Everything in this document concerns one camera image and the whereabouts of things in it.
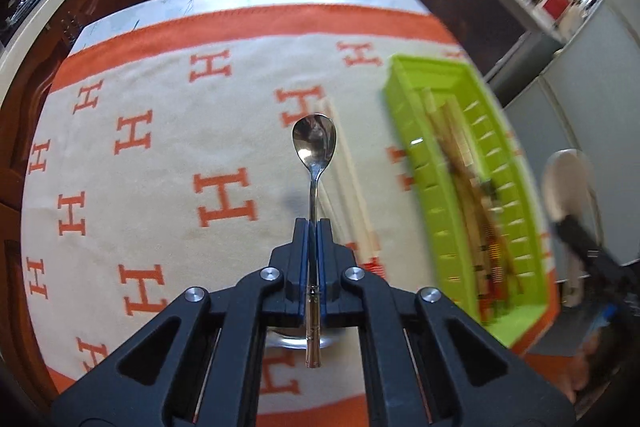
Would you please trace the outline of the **person's right hand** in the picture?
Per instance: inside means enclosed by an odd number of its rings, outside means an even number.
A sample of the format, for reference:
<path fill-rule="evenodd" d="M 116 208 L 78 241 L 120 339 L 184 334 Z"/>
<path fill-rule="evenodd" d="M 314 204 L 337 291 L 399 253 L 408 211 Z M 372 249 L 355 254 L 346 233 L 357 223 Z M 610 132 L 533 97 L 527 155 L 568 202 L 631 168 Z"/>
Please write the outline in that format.
<path fill-rule="evenodd" d="M 625 361 L 627 348 L 611 327 L 597 329 L 570 359 L 558 387 L 573 404 L 594 402 L 611 384 Z"/>

